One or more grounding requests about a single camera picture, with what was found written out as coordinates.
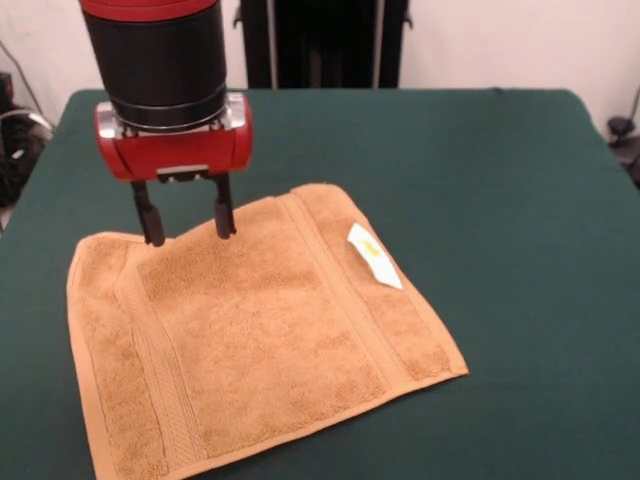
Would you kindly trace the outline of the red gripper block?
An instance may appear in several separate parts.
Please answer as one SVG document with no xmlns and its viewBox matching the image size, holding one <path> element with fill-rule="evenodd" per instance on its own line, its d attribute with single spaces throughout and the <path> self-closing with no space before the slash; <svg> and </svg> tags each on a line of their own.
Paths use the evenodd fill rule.
<svg viewBox="0 0 640 480">
<path fill-rule="evenodd" d="M 146 244 L 163 246 L 165 233 L 147 185 L 140 181 L 188 181 L 218 174 L 213 177 L 216 231 L 223 240 L 236 234 L 228 173 L 246 169 L 252 155 L 253 128 L 246 95 L 229 93 L 220 119 L 177 133 L 136 131 L 121 122 L 109 102 L 96 106 L 94 119 L 98 147 L 109 170 L 117 179 L 132 182 Z"/>
</svg>

